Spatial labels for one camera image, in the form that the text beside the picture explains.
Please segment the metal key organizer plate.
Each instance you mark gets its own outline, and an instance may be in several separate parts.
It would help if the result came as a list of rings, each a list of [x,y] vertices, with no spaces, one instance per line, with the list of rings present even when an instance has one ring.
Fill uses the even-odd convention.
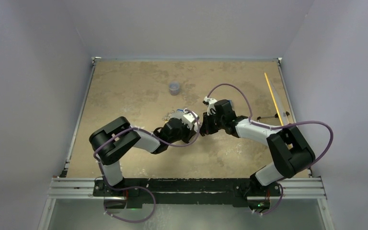
[[[180,112],[176,112],[176,110],[171,110],[168,112],[163,118],[162,121],[167,123],[171,118],[176,118]]]

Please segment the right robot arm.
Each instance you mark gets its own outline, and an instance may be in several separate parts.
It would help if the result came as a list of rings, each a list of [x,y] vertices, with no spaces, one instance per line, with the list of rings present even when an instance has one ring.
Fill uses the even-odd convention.
[[[250,177],[250,189],[256,195],[268,190],[269,185],[284,178],[292,178],[315,160],[315,154],[296,127],[277,127],[250,122],[246,116],[237,116],[229,100],[205,97],[207,111],[203,113],[200,128],[202,136],[220,130],[236,138],[245,138],[268,146],[272,163]]]

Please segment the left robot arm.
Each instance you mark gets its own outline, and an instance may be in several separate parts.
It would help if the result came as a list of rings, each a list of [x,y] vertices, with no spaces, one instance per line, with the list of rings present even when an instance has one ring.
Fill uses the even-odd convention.
[[[156,155],[169,147],[179,147],[178,141],[183,142],[183,147],[189,146],[199,135],[199,125],[199,116],[186,114],[170,118],[164,126],[149,132],[132,126],[126,117],[121,116],[93,132],[89,142],[107,181],[105,190],[112,196],[123,192],[120,159],[132,148]]]

